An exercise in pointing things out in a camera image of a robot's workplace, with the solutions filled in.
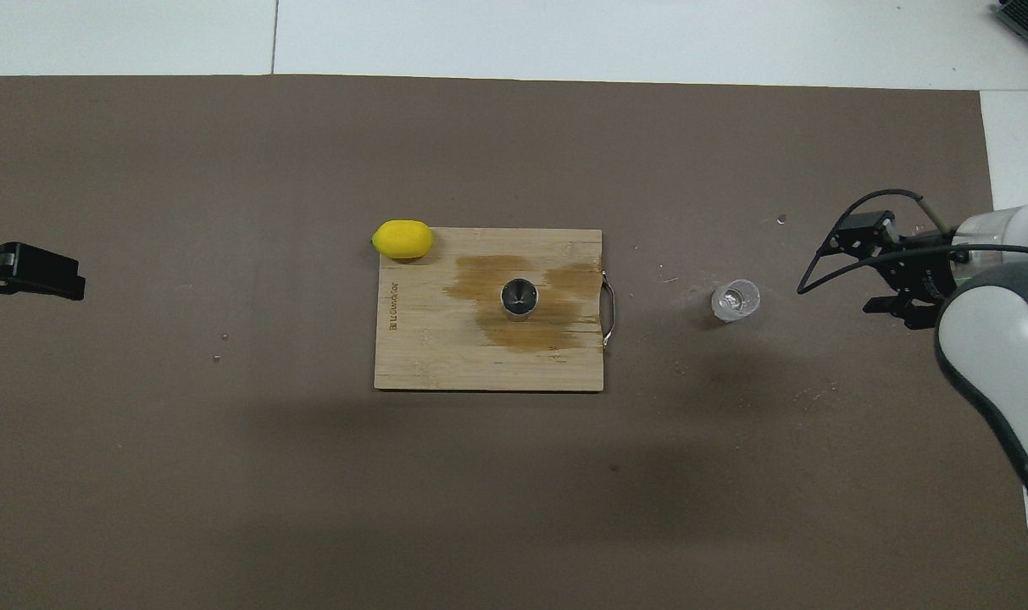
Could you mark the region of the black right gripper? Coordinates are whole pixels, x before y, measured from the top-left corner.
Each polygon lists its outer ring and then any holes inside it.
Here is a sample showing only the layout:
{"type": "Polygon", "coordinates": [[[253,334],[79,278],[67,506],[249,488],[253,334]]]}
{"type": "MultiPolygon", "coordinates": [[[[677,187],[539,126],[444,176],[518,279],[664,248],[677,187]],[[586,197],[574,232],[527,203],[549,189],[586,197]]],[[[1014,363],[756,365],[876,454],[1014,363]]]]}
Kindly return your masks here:
{"type": "Polygon", "coordinates": [[[822,255],[847,254],[851,258],[873,258],[878,253],[909,253],[882,263],[882,279],[894,295],[872,297],[862,313],[890,315],[909,330],[937,327],[942,306],[958,289],[954,271],[970,260],[968,253],[921,253],[923,248],[946,246],[937,241],[893,246],[896,243],[896,215],[893,211],[850,213],[839,219],[822,243],[822,255]]]}

